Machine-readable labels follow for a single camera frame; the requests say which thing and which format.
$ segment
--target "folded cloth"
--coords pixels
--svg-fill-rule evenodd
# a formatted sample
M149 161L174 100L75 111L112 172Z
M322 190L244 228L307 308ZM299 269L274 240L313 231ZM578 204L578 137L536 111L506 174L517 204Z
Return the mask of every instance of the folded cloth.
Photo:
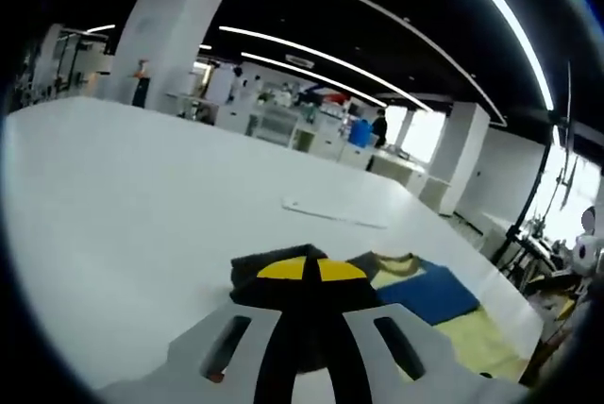
M236 290L237 288L244 286L251 279L254 279L260 270L271 265L273 262L291 260L300 256L311 259L327 257L324 252L311 244L291 246L289 248L281 248L267 253L243 256L231 260L230 280Z
M361 269L367 276L367 279L372 282L372 285L374 278L382 272L392 275L394 281L399 281L403 278L411 278L420 272L422 263L421 260L417 256L413 256L412 253L400 258L391 258L381 256L373 251L363 253L347 262Z
M378 289L379 298L386 304L400 303L432 326L478 307L478 300L449 269L428 261L422 261L422 267L424 274Z

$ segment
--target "person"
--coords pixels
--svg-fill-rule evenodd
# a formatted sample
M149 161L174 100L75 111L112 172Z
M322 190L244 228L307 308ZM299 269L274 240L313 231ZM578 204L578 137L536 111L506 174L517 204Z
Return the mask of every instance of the person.
M262 94L264 82L260 79L260 76L255 76L254 81L250 82L248 86L249 91L247 92L245 104L249 107L254 107L258 103L258 98Z
M377 119L371 125L371 130L374 135L377 135L376 147L381 147L386 144L386 131L388 130L388 122L386 121L386 110L379 109L377 111Z
M233 74L235 74L235 79L231 85L230 95L227 104L237 104L241 102L243 93L247 91L247 79L243 78L243 70L241 67L237 66L233 69Z

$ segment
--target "desk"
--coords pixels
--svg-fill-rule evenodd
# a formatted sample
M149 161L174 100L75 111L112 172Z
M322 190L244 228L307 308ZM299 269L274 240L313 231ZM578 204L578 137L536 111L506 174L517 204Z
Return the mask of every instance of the desk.
M383 150L374 153L371 172L394 179L435 212L439 211L449 188L448 182L430 176L423 166Z
M185 119L189 119L191 121L198 121L197 119L194 119L197 110L200 107L207 107L210 110L210 120L215 122L218 109L221 107L221 105L215 102L210 102L207 99L195 97L194 95L190 94L166 93L166 95L176 100L176 112L174 114L184 113Z
M390 179L211 126L86 97L12 113L3 160L17 277L50 342L92 387L159 366L227 301L229 260L312 243L446 265L523 358L542 321L444 220ZM379 213L387 228L284 210L284 196ZM301 387L316 396L321 376Z
M505 242L512 223L486 213L484 217L493 223L493 228L485 233L484 245L480 251L490 260L496 250ZM558 269L550 258L551 251L545 248L538 239L532 237L526 229L520 228L516 240L510 245L497 266L517 285L520 292L524 292L527 283L538 272L547 275Z

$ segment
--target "yellow marking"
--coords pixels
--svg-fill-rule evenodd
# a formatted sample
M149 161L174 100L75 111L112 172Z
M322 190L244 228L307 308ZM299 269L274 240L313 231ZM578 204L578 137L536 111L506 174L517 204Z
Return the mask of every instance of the yellow marking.
M338 281L341 279L367 278L361 269L348 262L319 260L319 270L322 281Z
M535 281L542 281L545 279L545 275L539 275L535 278L533 278L531 281L529 281L529 283L534 283Z
M300 256L291 260L273 262L259 271L258 278L302 279L305 261L306 257Z
M577 302L575 300L567 298L566 301L564 302L564 306L560 310L560 314L558 314L558 317L556 318L556 320L563 321L564 319L568 319L568 316L570 316L571 313L573 312L573 310L575 309L576 304L577 304Z

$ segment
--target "blue container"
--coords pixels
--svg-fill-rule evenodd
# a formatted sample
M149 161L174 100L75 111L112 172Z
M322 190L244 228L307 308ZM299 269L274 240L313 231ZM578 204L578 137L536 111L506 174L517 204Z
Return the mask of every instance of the blue container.
M371 141L372 127L364 119L358 119L350 128L348 142L358 147L366 147Z

